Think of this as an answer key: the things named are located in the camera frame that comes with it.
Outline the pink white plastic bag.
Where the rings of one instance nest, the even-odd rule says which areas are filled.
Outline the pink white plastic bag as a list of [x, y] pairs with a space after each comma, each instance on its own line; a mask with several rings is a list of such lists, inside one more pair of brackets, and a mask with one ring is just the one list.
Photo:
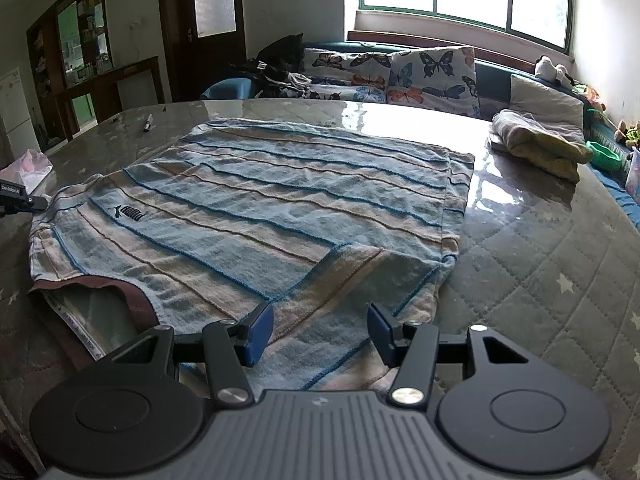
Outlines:
[[23, 185], [32, 194], [50, 174], [52, 162], [43, 152], [29, 148], [20, 158], [0, 171], [0, 179]]

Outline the dark wooden door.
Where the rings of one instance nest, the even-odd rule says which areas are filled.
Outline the dark wooden door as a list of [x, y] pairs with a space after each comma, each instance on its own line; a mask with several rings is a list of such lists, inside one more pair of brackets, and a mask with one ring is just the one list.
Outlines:
[[158, 0], [175, 101], [198, 99], [246, 60], [243, 0]]

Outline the colourful plush toys pile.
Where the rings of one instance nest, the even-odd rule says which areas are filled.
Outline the colourful plush toys pile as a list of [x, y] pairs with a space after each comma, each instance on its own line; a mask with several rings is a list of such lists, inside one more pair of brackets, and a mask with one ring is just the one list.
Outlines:
[[627, 124], [623, 119], [621, 119], [617, 124], [614, 124], [606, 114], [606, 106], [602, 101], [600, 94], [595, 88], [591, 87], [590, 84], [582, 84], [581, 82], [578, 82], [578, 84], [574, 85], [573, 92], [587, 100], [589, 104], [588, 112], [591, 114], [594, 122], [600, 122], [613, 130], [614, 141], [616, 143], [623, 144], [626, 148], [639, 147], [638, 122]]

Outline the large butterfly pillow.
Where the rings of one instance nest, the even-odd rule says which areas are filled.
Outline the large butterfly pillow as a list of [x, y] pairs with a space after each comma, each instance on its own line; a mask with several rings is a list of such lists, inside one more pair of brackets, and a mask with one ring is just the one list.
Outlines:
[[405, 50], [390, 59], [388, 104], [480, 118], [472, 47]]

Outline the black marker pen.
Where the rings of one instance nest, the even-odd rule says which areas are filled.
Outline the black marker pen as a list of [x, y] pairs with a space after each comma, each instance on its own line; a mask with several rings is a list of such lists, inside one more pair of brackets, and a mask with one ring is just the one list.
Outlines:
[[153, 115], [149, 114], [147, 118], [145, 118], [145, 122], [143, 123], [142, 131], [149, 132], [153, 127]]

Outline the white refrigerator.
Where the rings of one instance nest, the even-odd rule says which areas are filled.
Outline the white refrigerator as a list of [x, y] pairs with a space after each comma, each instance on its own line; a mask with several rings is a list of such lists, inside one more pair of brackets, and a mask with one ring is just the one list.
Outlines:
[[32, 116], [24, 95], [23, 81], [16, 68], [0, 79], [1, 132], [9, 143], [14, 159], [23, 156], [28, 150], [38, 150]]

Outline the dark wooden display cabinet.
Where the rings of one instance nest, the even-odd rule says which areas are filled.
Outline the dark wooden display cabinet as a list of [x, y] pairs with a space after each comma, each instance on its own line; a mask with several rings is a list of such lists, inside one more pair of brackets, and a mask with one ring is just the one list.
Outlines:
[[27, 51], [47, 150], [130, 107], [166, 101], [160, 57], [121, 60], [113, 44], [119, 0], [55, 0], [27, 29]]

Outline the green plastic bowl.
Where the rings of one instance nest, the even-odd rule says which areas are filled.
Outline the green plastic bowl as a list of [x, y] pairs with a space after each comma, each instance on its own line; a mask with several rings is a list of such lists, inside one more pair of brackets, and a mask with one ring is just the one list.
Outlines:
[[623, 167], [620, 155], [611, 151], [605, 145], [598, 142], [588, 141], [588, 148], [592, 151], [590, 164], [602, 171], [615, 172]]

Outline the grey white pillow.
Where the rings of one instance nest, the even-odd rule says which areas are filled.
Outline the grey white pillow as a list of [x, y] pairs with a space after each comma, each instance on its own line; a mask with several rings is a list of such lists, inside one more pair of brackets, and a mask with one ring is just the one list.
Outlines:
[[510, 76], [510, 109], [531, 114], [538, 122], [584, 128], [584, 104], [555, 88], [517, 74]]

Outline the white plush toy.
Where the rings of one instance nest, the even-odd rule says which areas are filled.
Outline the white plush toy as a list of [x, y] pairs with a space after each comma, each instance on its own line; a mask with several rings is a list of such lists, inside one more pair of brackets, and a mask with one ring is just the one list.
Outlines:
[[536, 61], [535, 76], [538, 79], [547, 81], [548, 84], [572, 90], [575, 85], [574, 79], [567, 73], [567, 69], [562, 64], [554, 64], [552, 59], [543, 55]]

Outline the folded yellow grey blanket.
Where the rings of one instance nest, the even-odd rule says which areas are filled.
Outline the folded yellow grey blanket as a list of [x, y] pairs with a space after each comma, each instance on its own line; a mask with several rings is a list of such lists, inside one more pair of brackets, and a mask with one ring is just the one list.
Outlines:
[[500, 110], [491, 133], [510, 155], [570, 183], [580, 180], [578, 167], [592, 159], [582, 129], [566, 122], [538, 122], [529, 113]]

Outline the long butterfly cushion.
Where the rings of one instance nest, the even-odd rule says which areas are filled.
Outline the long butterfly cushion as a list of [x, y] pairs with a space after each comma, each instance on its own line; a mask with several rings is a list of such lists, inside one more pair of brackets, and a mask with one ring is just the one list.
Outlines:
[[387, 53], [306, 48], [299, 72], [278, 84], [278, 96], [385, 104], [391, 65]]

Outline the blue corner sofa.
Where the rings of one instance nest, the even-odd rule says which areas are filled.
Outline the blue corner sofa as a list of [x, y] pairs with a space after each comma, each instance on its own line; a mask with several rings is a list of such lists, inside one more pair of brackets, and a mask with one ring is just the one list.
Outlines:
[[[408, 50], [407, 46], [359, 41], [317, 42], [316, 44], [306, 44], [306, 48], [349, 54], [366, 52], [391, 54]], [[202, 98], [210, 100], [242, 100], [251, 99], [258, 95], [260, 83], [252, 68], [232, 68], [231, 73], [235, 74], [235, 77], [216, 82], [216, 84], [213, 84], [203, 92]], [[500, 107], [508, 105], [510, 99], [509, 77], [512, 74], [526, 76], [525, 72], [507, 66], [503, 62], [487, 61], [484, 58], [476, 60], [476, 76], [480, 85], [478, 95], [480, 96], [480, 108], [482, 109], [480, 114], [483, 119], [490, 119]], [[590, 167], [596, 177], [608, 189], [617, 205], [629, 217], [631, 223], [638, 228], [639, 205], [623, 187], [622, 180], [626, 178], [626, 169], [622, 167], [613, 171], [603, 170], [593, 162], [590, 162]]]

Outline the black bag on sofa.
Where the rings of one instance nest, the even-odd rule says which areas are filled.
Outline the black bag on sofa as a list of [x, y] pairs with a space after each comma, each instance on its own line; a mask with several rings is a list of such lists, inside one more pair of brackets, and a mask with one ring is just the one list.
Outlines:
[[282, 82], [292, 73], [298, 73], [303, 65], [304, 34], [284, 36], [260, 50], [254, 58], [232, 66], [235, 77], [244, 77], [255, 84], [269, 81]]

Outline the blue beige striped shirt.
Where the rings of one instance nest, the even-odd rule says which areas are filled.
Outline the blue beige striped shirt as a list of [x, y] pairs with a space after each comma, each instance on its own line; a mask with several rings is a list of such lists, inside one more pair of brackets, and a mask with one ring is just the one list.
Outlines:
[[37, 288], [122, 291], [134, 325], [196, 333], [273, 310], [248, 377], [386, 390], [367, 308], [430, 322], [457, 262], [474, 158], [296, 122], [216, 119], [56, 192], [32, 220]]

